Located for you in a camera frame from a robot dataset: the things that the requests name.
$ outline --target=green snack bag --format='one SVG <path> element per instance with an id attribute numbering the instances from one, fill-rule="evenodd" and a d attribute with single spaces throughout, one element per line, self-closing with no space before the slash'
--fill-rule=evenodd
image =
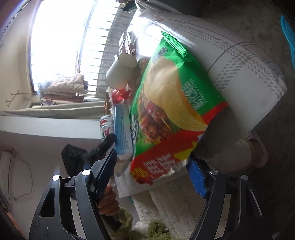
<path id="1" fill-rule="evenodd" d="M 162 35 L 130 111 L 130 172 L 139 183 L 152 184 L 185 166 L 209 122 L 228 106 L 188 50 Z"/>

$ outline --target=window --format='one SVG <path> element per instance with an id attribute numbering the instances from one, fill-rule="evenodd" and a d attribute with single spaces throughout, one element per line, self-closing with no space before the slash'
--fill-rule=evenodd
<path id="1" fill-rule="evenodd" d="M 34 90 L 55 74 L 81 73 L 87 96 L 105 99 L 104 75 L 132 16 L 115 0 L 44 0 L 32 31 Z"/>
<path id="2" fill-rule="evenodd" d="M 31 38 L 31 73 L 38 83 L 55 74 L 75 74 L 88 15 L 94 0 L 44 0 Z"/>
<path id="3" fill-rule="evenodd" d="M 104 75 L 119 50 L 120 37 L 114 36 L 112 31 L 122 34 L 121 29 L 114 30 L 120 12 L 120 4 L 115 0 L 98 0 L 88 20 L 78 62 L 78 70 L 89 84 L 88 96 L 105 98 L 108 86 L 104 81 Z"/>

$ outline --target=white cup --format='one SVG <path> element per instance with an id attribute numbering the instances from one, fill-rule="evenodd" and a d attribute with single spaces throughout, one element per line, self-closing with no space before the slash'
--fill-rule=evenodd
<path id="1" fill-rule="evenodd" d="M 123 89 L 132 79 L 137 66 L 137 60 L 128 53 L 121 53 L 107 71 L 104 79 L 114 89 Z"/>

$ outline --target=human hand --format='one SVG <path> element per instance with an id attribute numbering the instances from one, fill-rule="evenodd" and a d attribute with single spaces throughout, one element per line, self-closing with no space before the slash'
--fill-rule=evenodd
<path id="1" fill-rule="evenodd" d="M 115 199 L 117 194 L 113 191 L 111 184 L 108 184 L 104 197 L 97 205 L 99 214 L 105 214 L 107 216 L 113 216 L 119 213 L 120 206 L 119 202 Z"/>

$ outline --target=electrical cable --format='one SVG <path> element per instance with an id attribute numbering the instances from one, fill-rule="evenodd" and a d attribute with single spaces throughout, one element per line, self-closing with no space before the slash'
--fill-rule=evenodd
<path id="1" fill-rule="evenodd" d="M 26 195 L 30 195 L 30 194 L 32 193 L 32 191 L 33 191 L 33 176 L 32 176 L 32 171 L 31 171 L 31 169 L 30 169 L 30 165 L 29 165 L 29 163 L 27 163 L 26 161 L 22 160 L 21 158 L 19 158 L 19 157 L 17 157 L 17 156 L 15 156 L 15 157 L 18 158 L 19 160 L 23 161 L 24 163 L 26 163 L 26 164 L 28 165 L 28 168 L 29 168 L 30 173 L 31 173 L 31 181 L 32 181 L 31 190 L 30 190 L 29 193 L 23 194 L 23 195 L 21 195 L 21 196 L 19 196 L 19 197 L 13 197 L 13 200 L 14 200 L 14 201 L 17 201 L 17 200 L 20 199 L 21 197 L 26 196 Z"/>

